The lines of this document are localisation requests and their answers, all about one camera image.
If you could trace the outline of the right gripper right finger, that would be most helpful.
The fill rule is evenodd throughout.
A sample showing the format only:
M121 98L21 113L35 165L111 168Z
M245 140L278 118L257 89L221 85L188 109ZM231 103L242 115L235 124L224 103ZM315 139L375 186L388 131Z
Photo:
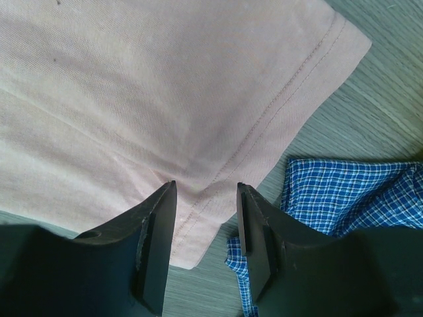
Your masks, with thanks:
M334 240L274 207L252 186L237 184L237 220L242 255L247 258L250 291L258 302L278 273L275 237L282 243L312 247Z

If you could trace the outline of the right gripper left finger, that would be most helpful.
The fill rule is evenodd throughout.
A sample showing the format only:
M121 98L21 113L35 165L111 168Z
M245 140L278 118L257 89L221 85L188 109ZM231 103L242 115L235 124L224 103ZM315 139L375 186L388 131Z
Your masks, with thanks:
M177 188L163 184L140 204L79 234L89 285L100 293L103 316L163 313Z

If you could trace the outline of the pink printed t shirt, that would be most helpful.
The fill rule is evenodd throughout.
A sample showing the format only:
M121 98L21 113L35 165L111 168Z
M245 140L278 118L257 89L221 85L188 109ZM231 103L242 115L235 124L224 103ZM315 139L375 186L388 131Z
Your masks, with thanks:
M2 1L1 209L83 232L174 180L192 269L370 47L324 1Z

